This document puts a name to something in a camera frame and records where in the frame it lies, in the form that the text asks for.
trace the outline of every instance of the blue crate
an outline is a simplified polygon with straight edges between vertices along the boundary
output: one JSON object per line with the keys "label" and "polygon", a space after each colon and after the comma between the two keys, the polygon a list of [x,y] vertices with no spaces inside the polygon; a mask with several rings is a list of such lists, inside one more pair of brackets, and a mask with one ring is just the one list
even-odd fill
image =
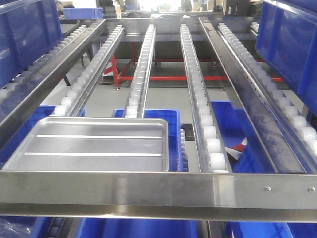
{"label": "blue crate", "polygon": [[0,0],[0,5],[8,4],[14,1],[18,1],[18,0]]}
{"label": "blue crate", "polygon": [[197,238],[195,221],[97,219],[81,220],[75,238]]}
{"label": "blue crate", "polygon": [[103,8],[64,8],[65,19],[100,19],[103,17]]}
{"label": "blue crate", "polygon": [[[122,117],[123,109],[115,110],[112,116],[115,118]],[[169,170],[183,171],[179,111],[172,109],[146,109],[145,118],[162,118],[168,122]]]}
{"label": "blue crate", "polygon": [[[51,227],[52,218],[47,217],[8,217],[8,216],[1,216],[0,218],[5,219],[6,221],[14,224],[19,224],[22,227],[29,227],[31,228],[31,232],[27,236],[22,236],[25,238],[46,238],[48,237],[49,229]],[[14,232],[6,233],[5,238],[16,238],[20,237]]]}
{"label": "blue crate", "polygon": [[14,1],[0,8],[0,88],[62,40],[55,0]]}
{"label": "blue crate", "polygon": [[26,135],[30,132],[33,126],[41,119],[50,116],[55,109],[55,106],[39,106],[36,111],[29,117],[29,119],[20,127],[6,146],[0,150],[0,169],[8,161],[16,148],[21,144]]}
{"label": "blue crate", "polygon": [[212,101],[221,136],[226,147],[241,144],[245,135],[230,101]]}
{"label": "blue crate", "polygon": [[[113,112],[122,117],[123,109]],[[168,122],[170,171],[183,171],[181,157],[180,114],[178,110],[148,109],[146,118],[162,118]],[[153,219],[94,219],[80,222],[75,238],[197,238],[195,221]]]}
{"label": "blue crate", "polygon": [[[240,112],[234,110],[229,101],[212,101],[221,135],[226,146],[241,143],[244,138],[242,124],[237,116]],[[250,144],[244,150],[242,157],[233,167],[234,173],[270,173],[271,167],[265,166],[254,156]],[[317,224],[298,223],[262,223],[262,222],[227,222],[226,234],[229,238],[315,238]]]}
{"label": "blue crate", "polygon": [[256,49],[317,114],[316,1],[264,0]]}
{"label": "blue crate", "polygon": [[138,10],[138,8],[135,4],[126,4],[126,8],[129,11],[137,11]]}

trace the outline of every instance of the concrete floor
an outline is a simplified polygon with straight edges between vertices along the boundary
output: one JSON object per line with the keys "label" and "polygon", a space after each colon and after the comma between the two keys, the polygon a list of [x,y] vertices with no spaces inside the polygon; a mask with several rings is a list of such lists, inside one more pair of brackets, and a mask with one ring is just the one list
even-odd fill
{"label": "concrete floor", "polygon": [[[73,84],[80,76],[84,67],[78,62],[69,72],[68,79]],[[71,86],[66,86],[62,80],[51,94],[43,101],[42,105],[59,105],[62,97],[65,97]],[[114,85],[96,85],[91,97],[86,104],[86,117],[111,117],[112,112],[117,108],[123,108],[126,104],[130,88],[121,87],[120,91],[115,91]],[[211,100],[228,100],[226,92],[221,88],[208,89]],[[293,104],[302,111],[303,103],[290,90],[284,90]],[[150,87],[146,102],[148,109],[177,109],[180,111],[181,123],[192,123],[191,105],[187,88],[166,88]],[[189,170],[198,172],[198,160],[195,142],[186,141],[186,152],[188,156]]]}

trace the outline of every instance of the stainless steel tray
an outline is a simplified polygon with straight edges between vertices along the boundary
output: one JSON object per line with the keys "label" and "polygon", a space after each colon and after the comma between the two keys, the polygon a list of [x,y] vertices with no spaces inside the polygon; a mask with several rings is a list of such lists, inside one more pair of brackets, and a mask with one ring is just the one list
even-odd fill
{"label": "stainless steel tray", "polygon": [[3,167],[17,171],[168,171],[162,119],[39,121]]}

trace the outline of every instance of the bolt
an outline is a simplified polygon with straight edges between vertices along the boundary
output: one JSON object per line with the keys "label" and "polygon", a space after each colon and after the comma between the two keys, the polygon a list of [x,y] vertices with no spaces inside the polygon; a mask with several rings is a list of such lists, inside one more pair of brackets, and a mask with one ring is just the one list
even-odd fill
{"label": "bolt", "polygon": [[307,189],[307,191],[308,192],[314,192],[316,189],[314,188],[314,187],[309,187],[308,189]]}

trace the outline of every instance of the metal rail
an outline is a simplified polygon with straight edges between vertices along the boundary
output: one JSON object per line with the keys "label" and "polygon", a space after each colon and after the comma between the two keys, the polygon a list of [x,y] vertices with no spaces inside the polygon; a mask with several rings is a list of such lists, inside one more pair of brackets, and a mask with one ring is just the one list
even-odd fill
{"label": "metal rail", "polygon": [[92,71],[90,73],[90,78],[88,80],[87,86],[84,89],[81,89],[80,95],[77,97],[76,102],[68,110],[65,116],[67,117],[77,117],[80,116],[80,113],[84,109],[87,100],[89,99],[97,80],[102,75],[102,72],[105,69],[107,63],[111,60],[111,57],[115,53],[117,47],[119,46],[121,39],[124,35],[124,27],[118,25],[117,29],[113,32],[113,39],[108,39],[101,49],[96,54],[95,58],[91,61],[89,66],[86,68],[86,71]]}
{"label": "metal rail", "polygon": [[[254,63],[257,63],[257,62],[253,59],[253,57],[247,52],[247,50],[243,46],[241,46],[242,48],[238,46],[239,47],[238,48],[235,45],[240,43],[230,42],[228,40],[228,35],[225,35],[223,33],[222,33],[222,36],[223,36],[223,41],[230,48],[233,56],[238,61],[240,67],[243,68],[247,76],[247,80],[252,85],[259,100],[264,105],[267,112],[271,115],[271,117],[273,118],[277,126],[279,127],[283,137],[285,138],[286,142],[288,143],[293,153],[297,156],[296,160],[300,161],[300,162],[297,162],[299,164],[299,167],[302,166],[305,169],[305,171],[307,171],[308,173],[316,174],[317,162],[316,162],[315,156],[312,155],[310,151],[308,150],[308,146],[306,145],[304,138],[301,138],[298,132],[296,131],[296,128],[291,125],[288,119],[288,117],[291,118],[291,115],[287,115],[286,113],[284,113],[283,111],[285,107],[278,105],[275,102],[275,101],[278,102],[279,97],[274,98],[272,96],[274,89],[276,89],[276,84],[272,82],[271,78],[267,76],[266,72],[258,64],[254,64],[252,69],[248,67],[244,54],[248,56],[247,58],[251,57],[252,59],[251,61],[253,61]],[[288,162],[295,164],[296,160],[292,161],[291,159],[292,158],[290,158]],[[276,167],[279,170],[279,172],[282,173],[283,168],[279,164],[280,163],[279,158],[273,158],[273,161],[276,164]]]}
{"label": "metal rail", "polygon": [[315,175],[0,171],[0,180],[3,215],[317,222]]}
{"label": "metal rail", "polygon": [[[223,168],[217,168],[222,169],[225,172],[226,170],[228,172],[232,172],[230,162],[228,160],[227,153],[224,148],[224,143],[220,134],[219,126],[213,111],[213,108],[211,106],[211,101],[207,92],[207,88],[205,86],[204,77],[199,65],[199,60],[195,52],[193,40],[190,34],[190,31],[186,25],[182,25],[180,28],[180,39],[181,39],[181,45],[183,50],[183,57],[185,62],[185,70],[187,75],[187,84],[189,88],[189,95],[191,99],[192,104],[192,115],[193,115],[193,126],[194,126],[194,135],[195,135],[195,141],[196,141],[196,148],[198,151],[199,156],[199,167],[201,172],[211,172],[212,170],[215,170],[213,168],[213,163],[218,163],[217,166],[219,166],[219,161],[215,161],[217,158],[213,158],[212,154],[208,153],[207,146],[204,145],[204,143],[207,142],[207,140],[210,137],[217,137],[220,140],[221,144],[221,157],[224,158],[224,161],[222,162],[225,167]],[[200,101],[199,97],[201,97],[204,100],[205,97],[205,104],[203,105],[209,106],[209,115],[213,118],[212,125],[215,128],[216,135],[210,135],[206,134],[206,131],[211,126],[204,126],[202,124],[202,119],[204,118],[204,115],[200,115],[201,113],[201,107],[202,105],[198,104]],[[212,238],[222,238],[224,236],[224,223],[218,222],[218,221],[201,221],[201,225],[204,224],[207,225],[207,228],[209,230],[209,233]]]}
{"label": "metal rail", "polygon": [[247,76],[236,62],[234,53],[227,48],[208,19],[201,18],[200,21],[256,132],[252,143],[255,144],[258,151],[257,159],[263,162],[269,161],[266,167],[271,167],[272,173],[305,174],[305,169],[285,141],[272,115],[266,110],[252,86],[246,83]]}
{"label": "metal rail", "polygon": [[11,139],[38,105],[80,59],[91,42],[102,34],[105,20],[95,20],[72,44],[37,71],[31,80],[0,105],[0,148]]}
{"label": "metal rail", "polygon": [[[212,170],[231,171],[231,166],[224,148],[220,130],[211,102],[206,91],[205,81],[199,66],[194,44],[188,27],[180,28],[180,39],[185,62],[187,84],[192,104],[193,126],[201,172]],[[211,168],[212,155],[223,154],[223,168]]]}
{"label": "metal rail", "polygon": [[126,118],[143,118],[154,54],[156,28],[149,25],[144,37],[138,64],[131,82],[131,90],[124,110]]}

